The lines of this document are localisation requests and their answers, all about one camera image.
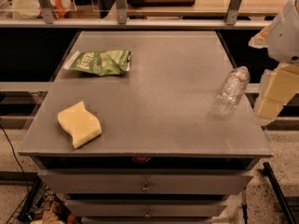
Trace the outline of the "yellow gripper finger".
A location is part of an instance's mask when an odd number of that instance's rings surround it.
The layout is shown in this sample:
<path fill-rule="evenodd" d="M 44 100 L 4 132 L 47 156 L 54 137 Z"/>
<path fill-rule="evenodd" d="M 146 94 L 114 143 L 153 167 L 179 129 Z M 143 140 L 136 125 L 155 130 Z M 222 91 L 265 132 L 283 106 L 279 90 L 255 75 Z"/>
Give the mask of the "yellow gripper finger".
<path fill-rule="evenodd" d="M 297 92 L 299 92 L 298 65 L 280 63 L 273 71 L 265 69 L 253 108 L 254 123 L 261 126 L 268 125 Z"/>
<path fill-rule="evenodd" d="M 270 26 L 265 26 L 258 34 L 250 39 L 249 46 L 255 49 L 267 48 L 269 30 Z"/>

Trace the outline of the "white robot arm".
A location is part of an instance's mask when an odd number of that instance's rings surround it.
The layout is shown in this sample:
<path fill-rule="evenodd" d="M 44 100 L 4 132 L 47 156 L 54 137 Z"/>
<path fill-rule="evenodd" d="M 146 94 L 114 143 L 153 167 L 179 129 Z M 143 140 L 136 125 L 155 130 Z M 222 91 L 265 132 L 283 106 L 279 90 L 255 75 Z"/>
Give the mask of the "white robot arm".
<path fill-rule="evenodd" d="M 299 0 L 289 0 L 270 25 L 249 41 L 249 46 L 267 48 L 278 62 L 273 71 L 265 69 L 254 104 L 254 122 L 268 125 L 299 92 Z"/>

